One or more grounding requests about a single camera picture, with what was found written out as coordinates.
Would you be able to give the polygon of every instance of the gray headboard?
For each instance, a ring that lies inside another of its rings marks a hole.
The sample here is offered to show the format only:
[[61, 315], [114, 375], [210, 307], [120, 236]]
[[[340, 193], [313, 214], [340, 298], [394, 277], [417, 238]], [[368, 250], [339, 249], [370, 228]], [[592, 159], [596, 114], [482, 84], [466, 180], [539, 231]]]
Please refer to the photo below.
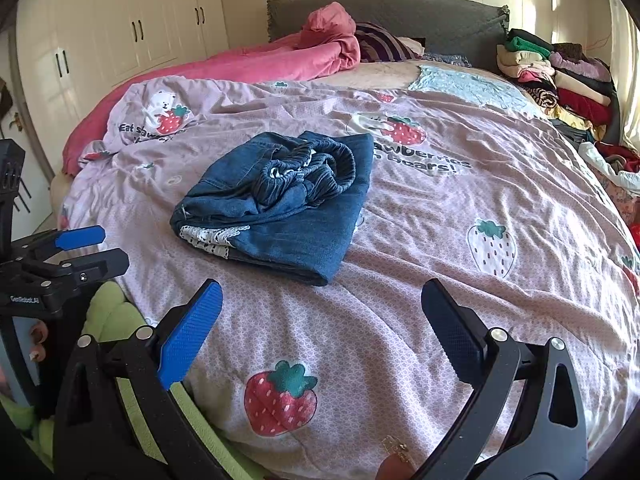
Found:
[[339, 2], [356, 22], [373, 22], [396, 36], [424, 38], [427, 51], [463, 54], [497, 72], [495, 45], [509, 29], [509, 8], [469, 0], [268, 0], [270, 41], [297, 32], [313, 10]]

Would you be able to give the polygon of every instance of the blue gripper pad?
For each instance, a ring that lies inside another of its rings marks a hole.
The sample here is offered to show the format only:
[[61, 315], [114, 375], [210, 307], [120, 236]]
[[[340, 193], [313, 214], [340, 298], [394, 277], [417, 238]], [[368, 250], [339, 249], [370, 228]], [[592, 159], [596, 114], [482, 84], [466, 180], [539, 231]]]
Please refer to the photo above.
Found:
[[184, 379], [222, 310], [222, 288], [207, 280], [189, 302], [190, 309], [160, 350], [158, 379], [165, 390]]
[[462, 307], [458, 306], [436, 279], [424, 284], [421, 300], [422, 311], [429, 320], [458, 379], [473, 387], [482, 384], [484, 362], [482, 343], [478, 335], [474, 334], [473, 327], [466, 323]]
[[70, 251], [71, 249], [101, 244], [105, 236], [104, 229], [99, 225], [62, 231], [56, 237], [56, 247], [61, 251]]

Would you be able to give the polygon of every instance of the white wardrobe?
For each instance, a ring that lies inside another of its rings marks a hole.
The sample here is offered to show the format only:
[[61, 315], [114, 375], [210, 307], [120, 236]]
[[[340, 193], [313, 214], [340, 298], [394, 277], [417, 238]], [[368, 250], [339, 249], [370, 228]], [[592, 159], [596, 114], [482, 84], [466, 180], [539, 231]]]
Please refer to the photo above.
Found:
[[228, 48], [220, 0], [20, 0], [17, 49], [31, 119], [55, 173], [76, 125], [138, 74]]

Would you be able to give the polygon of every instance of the curtain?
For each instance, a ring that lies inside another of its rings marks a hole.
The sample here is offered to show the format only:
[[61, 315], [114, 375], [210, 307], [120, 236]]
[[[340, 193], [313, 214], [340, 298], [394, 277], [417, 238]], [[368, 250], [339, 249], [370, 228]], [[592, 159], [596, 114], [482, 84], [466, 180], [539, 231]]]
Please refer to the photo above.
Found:
[[611, 8], [611, 76], [620, 101], [621, 144], [640, 153], [640, 31], [621, 0]]

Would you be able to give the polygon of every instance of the green cushion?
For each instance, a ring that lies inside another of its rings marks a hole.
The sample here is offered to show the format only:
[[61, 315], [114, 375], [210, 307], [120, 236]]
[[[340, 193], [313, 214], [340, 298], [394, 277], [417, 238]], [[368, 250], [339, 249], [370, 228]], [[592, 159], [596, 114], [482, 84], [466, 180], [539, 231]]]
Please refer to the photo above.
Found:
[[[99, 342], [114, 341], [128, 338], [144, 324], [145, 320], [139, 311], [126, 302], [120, 287], [115, 282], [107, 282], [100, 287], [91, 300], [82, 333], [91, 334]], [[166, 462], [146, 424], [129, 380], [117, 379], [117, 381], [129, 421], [144, 453], [156, 460]], [[202, 443], [231, 478], [262, 480], [265, 476], [269, 476], [266, 469], [249, 460], [231, 443], [216, 434], [181, 383], [174, 383], [170, 391]], [[31, 429], [33, 439], [25, 438], [25, 440], [36, 455], [52, 469], [53, 421], [51, 419], [36, 420], [33, 408], [22, 408], [2, 395], [0, 395], [0, 403], [17, 428], [22, 431]]]
[[[99, 342], [126, 339], [138, 327], [146, 324], [139, 311], [126, 302], [115, 282], [107, 282], [95, 293], [86, 315], [83, 333], [91, 334]], [[129, 420], [144, 452], [164, 462], [151, 431], [140, 411], [133, 389], [126, 379], [118, 380], [118, 387]], [[262, 480], [269, 473], [238, 452], [228, 441], [216, 434], [180, 383], [171, 386], [171, 393], [202, 443], [209, 449], [234, 480]]]

